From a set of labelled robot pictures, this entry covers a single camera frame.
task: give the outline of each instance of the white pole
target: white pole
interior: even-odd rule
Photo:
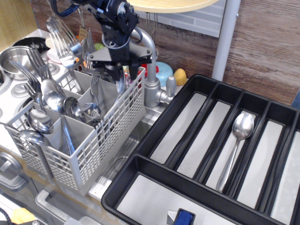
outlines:
[[[212,72],[212,78],[219,81],[223,80],[230,45],[233,39],[234,27],[239,16],[240,1],[241,0],[227,0],[226,2],[219,43],[217,45],[215,64]]]

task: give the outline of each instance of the white tile backsplash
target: white tile backsplash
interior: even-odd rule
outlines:
[[[219,37],[226,0],[219,0],[208,7],[185,13],[159,13],[158,22],[174,27],[195,31],[197,33]],[[145,12],[136,11],[141,18],[146,18]]]

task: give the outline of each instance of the fork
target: fork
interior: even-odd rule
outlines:
[[[99,85],[100,85],[100,75],[93,73],[92,75],[92,80],[90,82],[90,93],[92,94],[92,96],[95,98],[96,100],[96,104],[99,106]]]
[[[27,77],[28,83],[26,83],[24,85],[25,90],[28,92],[28,94],[34,101],[39,103],[41,109],[44,110],[43,100],[42,100],[41,83],[21,63],[13,62],[11,60],[10,60],[10,63],[13,64],[22,74],[24,74]]]
[[[70,75],[73,78],[78,94],[82,95],[84,92],[82,91],[79,82],[76,79],[73,69],[73,65],[76,61],[74,54],[67,45],[65,39],[57,31],[54,31],[54,33],[50,34],[50,38],[62,65],[70,71]]]
[[[89,52],[87,53],[87,55],[90,55],[90,54],[92,54],[93,52],[96,51],[94,41],[93,41],[93,37],[92,37],[92,33],[91,33],[90,29],[87,33],[87,38],[86,39],[87,39],[87,44],[88,44],[88,49],[89,49]],[[91,73],[91,72],[95,71],[95,69],[92,67],[91,62],[89,61],[88,58],[89,57],[87,56],[86,57],[87,69],[88,69],[88,72]]]
[[[49,20],[52,20],[52,26],[55,28],[52,34],[58,32],[66,41],[66,44],[70,47],[72,53],[78,57],[79,62],[82,66],[84,72],[86,72],[86,68],[84,67],[82,52],[83,48],[76,37],[76,35],[69,29],[69,27],[57,17],[50,17]]]
[[[53,79],[49,67],[45,64],[41,55],[39,54],[37,48],[34,44],[29,47],[29,53],[26,51],[26,54],[29,58],[29,61],[36,71],[36,73],[41,77],[41,80],[44,79]]]

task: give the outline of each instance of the wooden countertop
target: wooden countertop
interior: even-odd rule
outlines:
[[[128,0],[135,10],[147,13],[183,13],[216,3],[218,0]]]

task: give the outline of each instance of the black cable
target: black cable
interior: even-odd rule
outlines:
[[[5,216],[5,218],[6,218],[6,220],[7,220],[7,224],[8,224],[8,225],[13,225],[13,223],[11,222],[11,220],[10,220],[8,214],[7,214],[2,208],[0,208],[0,212]]]
[[[65,11],[59,12],[57,10],[56,0],[51,0],[51,8],[56,15],[59,15],[60,17],[66,17],[66,16],[70,15],[71,13],[75,12],[79,8],[79,6],[72,4]]]
[[[140,39],[138,40],[138,41],[133,41],[133,40],[129,40],[131,43],[133,43],[133,44],[139,44],[139,43],[141,43],[142,42],[142,39],[143,39],[143,34],[142,34],[142,32],[141,32],[141,30],[138,28],[138,27],[135,27],[135,30],[136,30],[136,32],[140,35]]]

